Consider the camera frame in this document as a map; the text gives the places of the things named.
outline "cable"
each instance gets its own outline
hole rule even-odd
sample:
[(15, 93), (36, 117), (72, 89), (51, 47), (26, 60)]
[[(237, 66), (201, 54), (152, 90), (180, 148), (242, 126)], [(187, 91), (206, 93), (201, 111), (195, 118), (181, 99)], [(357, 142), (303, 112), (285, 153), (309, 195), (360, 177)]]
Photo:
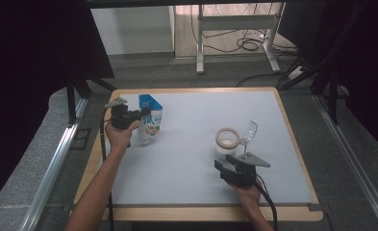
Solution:
[(257, 5), (255, 5), (255, 9), (254, 9), (254, 14), (256, 14), (256, 15), (258, 15), (258, 12), (260, 11), (260, 7), (261, 7), (262, 3), (260, 3), (260, 5), (258, 6), (258, 8), (257, 8)]
[[(243, 170), (242, 168), (240, 169), (241, 172), (243, 172), (247, 178), (249, 179), (252, 179), (253, 177), (251, 177), (247, 171)], [(263, 184), (264, 184), (264, 187), (266, 189), (266, 185), (265, 185), (265, 182), (263, 180), (263, 178), (257, 174), (257, 176), (262, 180)], [(266, 200), (266, 202), (269, 204), (270, 206), (270, 209), (272, 210), (272, 216), (273, 216), (273, 229), (275, 231), (278, 231), (278, 215), (276, 213), (276, 207), (275, 207), (275, 204), (273, 203), (272, 199), (270, 198), (269, 196), (269, 193), (267, 193), (267, 191), (265, 191), (261, 186), (260, 184), (258, 184), (257, 182), (255, 182), (253, 184), (255, 186), (255, 188), (257, 188), (257, 190), (259, 192), (261, 192), (261, 194), (264, 196), (264, 199)]]
[[(260, 4), (259, 7), (257, 8), (257, 5), (255, 5), (254, 12), (257, 12), (257, 9), (259, 9), (259, 7), (261, 6), (261, 4)], [(250, 4), (248, 4), (248, 6), (245, 8), (245, 10), (242, 12), (242, 14), (245, 13), (246, 9), (248, 9), (249, 6), (250, 6)], [(190, 6), (190, 21), (191, 21), (191, 32), (192, 32), (192, 35), (193, 35), (193, 37), (194, 37), (194, 40), (195, 40), (196, 43), (198, 44), (197, 37), (195, 36), (195, 33), (194, 33), (194, 27), (193, 27), (193, 21), (192, 21), (192, 6)], [(204, 33), (203, 33), (202, 36), (203, 36), (204, 38), (208, 39), (208, 38), (213, 38), (213, 37), (218, 37), (218, 36), (223, 36), (223, 35), (231, 34), (231, 33), (237, 32), (237, 31), (239, 31), (239, 30), (233, 30), (233, 31), (225, 32), (225, 33), (220, 33), (220, 34), (217, 34), (217, 35), (212, 35), (212, 36), (205, 36)], [(246, 30), (246, 31), (244, 31), (244, 33), (242, 33), (242, 34), (243, 34), (243, 37), (242, 37), (242, 38), (239, 38), (239, 39), (237, 40), (237, 47), (238, 47), (238, 48), (235, 48), (235, 49), (233, 49), (233, 50), (228, 50), (228, 51), (227, 51), (227, 50), (221, 50), (221, 49), (218, 49), (218, 48), (213, 47), (213, 46), (210, 46), (210, 45), (203, 45), (203, 46), (204, 46), (204, 47), (211, 48), (211, 49), (214, 49), (214, 50), (219, 51), (219, 52), (222, 52), (222, 53), (232, 53), (232, 52), (235, 52), (235, 51), (237, 51), (237, 50), (240, 50), (241, 48), (244, 49), (244, 50), (246, 50), (246, 51), (250, 51), (250, 52), (252, 52), (252, 51), (256, 51), (256, 50), (258, 50), (258, 49), (261, 47), (261, 45), (264, 43), (264, 41), (265, 41), (265, 37), (264, 37), (263, 40), (259, 40), (259, 39), (255, 39), (255, 38), (247, 38), (247, 36), (249, 35), (249, 34), (248, 34), (248, 31), (249, 31), (249, 30)], [(249, 45), (249, 44), (255, 45), (255, 47), (254, 47), (254, 48), (245, 47), (245, 45)]]
[(296, 46), (281, 46), (281, 45), (277, 45), (277, 44), (272, 44), (274, 46), (277, 46), (277, 47), (281, 47), (281, 48), (285, 48), (285, 49), (297, 49)]
[(239, 81), (236, 84), (236, 88), (238, 88), (239, 85), (242, 84), (243, 82), (245, 82), (247, 80), (250, 80), (250, 79), (259, 78), (259, 77), (265, 77), (265, 76), (277, 76), (277, 75), (282, 75), (282, 74), (286, 74), (286, 72), (284, 72), (284, 73), (277, 73), (277, 74), (259, 74), (259, 75), (249, 76), (249, 77), (247, 77), (247, 78), (242, 79), (241, 81)]
[(265, 188), (265, 191), (266, 191), (266, 194), (268, 194), (269, 195), (269, 192), (267, 191), (267, 188), (266, 188), (266, 184), (265, 184), (265, 181), (264, 181), (264, 179), (257, 173), (257, 176), (258, 176), (258, 178), (260, 178), (260, 180), (261, 180), (261, 182), (263, 183), (263, 185), (264, 185), (264, 188)]
[(298, 56), (298, 55), (293, 55), (293, 54), (278, 55), (277, 60), (279, 63), (285, 64), (285, 65), (292, 65), (293, 63), (285, 63), (284, 61), (282, 61), (280, 58), (283, 56)]
[(298, 66), (302, 65), (303, 63), (305, 63), (305, 60), (303, 60), (302, 62), (300, 62), (299, 64), (297, 64), (297, 61), (300, 59), (301, 57), (298, 56), (297, 59), (290, 65), (290, 67), (288, 68), (287, 70), (287, 73), (284, 74), (279, 80), (278, 82), (276, 83), (276, 86), (275, 86), (275, 89), (279, 89), (279, 86), (282, 84), (282, 82), (289, 76), (289, 74), (291, 74)]
[(281, 50), (274, 46), (271, 47), (271, 49), (275, 52), (275, 54), (282, 54), (282, 55), (293, 55), (293, 56), (299, 56), (299, 52), (297, 49), (295, 51), (289, 51), (289, 50)]
[(264, 196), (266, 202), (269, 204), (270, 209), (272, 210), (273, 215), (273, 229), (278, 231), (278, 215), (276, 214), (276, 207), (272, 199), (269, 197), (269, 194), (264, 191), (264, 189), (258, 184), (254, 183), (255, 188), (257, 188), (261, 194)]

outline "human hand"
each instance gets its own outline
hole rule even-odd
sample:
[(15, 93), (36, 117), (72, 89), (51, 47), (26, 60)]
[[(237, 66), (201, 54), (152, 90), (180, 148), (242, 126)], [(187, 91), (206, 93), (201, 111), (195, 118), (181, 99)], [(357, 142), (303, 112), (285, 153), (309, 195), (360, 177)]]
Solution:
[(121, 151), (126, 149), (129, 144), (129, 139), (132, 137), (132, 132), (139, 127), (139, 121), (136, 120), (126, 130), (114, 128), (109, 121), (105, 126), (105, 133), (108, 141), (111, 144), (111, 151)]
[(244, 187), (238, 187), (236, 185), (230, 184), (227, 182), (228, 185), (230, 185), (239, 196), (239, 201), (245, 209), (249, 206), (257, 206), (259, 207), (259, 202), (261, 198), (261, 192), (255, 188), (254, 186), (250, 186), (247, 188)]

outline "wall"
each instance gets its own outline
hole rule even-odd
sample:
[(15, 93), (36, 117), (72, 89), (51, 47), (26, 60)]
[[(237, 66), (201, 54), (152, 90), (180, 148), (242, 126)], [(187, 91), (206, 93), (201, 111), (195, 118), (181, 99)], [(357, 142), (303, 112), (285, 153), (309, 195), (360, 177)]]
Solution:
[(91, 11), (108, 55), (174, 50), (172, 7)]

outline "transparent cup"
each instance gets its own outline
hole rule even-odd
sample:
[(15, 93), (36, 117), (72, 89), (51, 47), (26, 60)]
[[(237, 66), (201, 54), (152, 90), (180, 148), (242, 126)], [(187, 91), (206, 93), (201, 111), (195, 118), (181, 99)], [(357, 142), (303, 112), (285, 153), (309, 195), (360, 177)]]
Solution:
[(246, 147), (246, 145), (248, 145), (255, 137), (255, 134), (257, 134), (257, 130), (258, 124), (252, 120), (249, 120), (239, 139), (239, 144)]

